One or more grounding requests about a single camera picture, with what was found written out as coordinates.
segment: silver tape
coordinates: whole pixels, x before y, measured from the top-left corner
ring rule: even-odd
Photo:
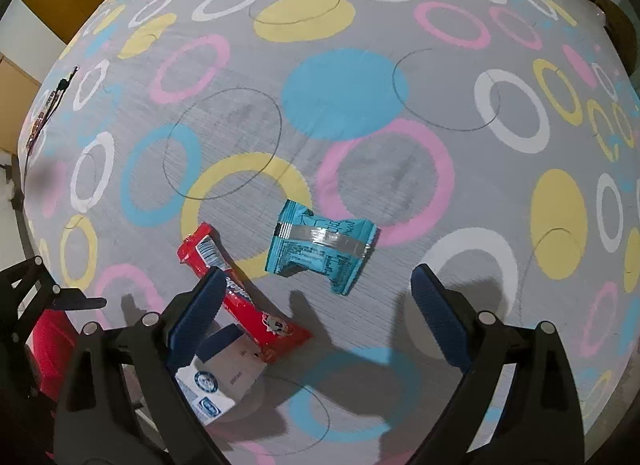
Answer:
[[[294,241],[311,241],[317,245],[352,255],[358,259],[362,259],[369,250],[367,243],[322,227],[278,223],[273,235],[278,238],[292,239]]]

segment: logo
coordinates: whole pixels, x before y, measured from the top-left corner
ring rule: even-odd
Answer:
[[[266,326],[268,333],[274,333],[279,337],[284,337],[291,333],[291,328],[286,322],[268,313],[262,314],[262,324]]]
[[[207,413],[211,418],[215,418],[222,414],[222,411],[220,411],[216,404],[209,400],[209,398],[203,398],[198,402],[198,405],[200,406],[200,409]]]
[[[218,390],[218,381],[208,371],[198,371],[193,379],[198,387],[206,393],[215,393]]]

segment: red object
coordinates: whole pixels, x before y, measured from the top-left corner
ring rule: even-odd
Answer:
[[[33,328],[33,357],[41,374],[40,390],[58,401],[78,332],[63,311],[45,310]]]
[[[276,362],[278,358],[310,339],[311,333],[304,328],[255,307],[242,286],[242,281],[213,242],[213,233],[211,225],[202,223],[196,232],[182,242],[178,248],[178,258],[181,263],[189,265],[198,277],[205,275],[213,266],[225,272],[226,296],[223,306],[260,347],[261,360],[268,364]]]

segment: blue gripper pad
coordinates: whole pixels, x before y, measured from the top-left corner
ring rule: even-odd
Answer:
[[[196,296],[169,334],[169,356],[165,365],[174,374],[191,364],[204,334],[225,299],[226,277],[222,270],[209,270],[202,280],[204,282],[196,286],[196,289],[199,288]]]
[[[422,267],[415,267],[411,274],[411,295],[436,339],[444,358],[463,373],[471,367],[466,352],[466,330],[442,296],[438,288],[442,283],[433,279]]]

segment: metal screw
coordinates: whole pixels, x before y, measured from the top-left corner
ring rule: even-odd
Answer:
[[[487,326],[492,325],[495,322],[495,315],[490,311],[481,311],[478,314],[478,320],[482,324],[486,324]]]
[[[145,326],[153,326],[156,322],[158,322],[159,319],[160,316],[156,312],[152,311],[142,318],[142,324],[144,324]]]
[[[95,333],[97,329],[98,323],[91,321],[82,327],[82,333],[84,333],[85,335],[91,335],[92,333]]]
[[[540,323],[540,330],[545,332],[547,335],[551,335],[556,332],[556,327],[553,324],[551,324],[548,320],[543,320]]]

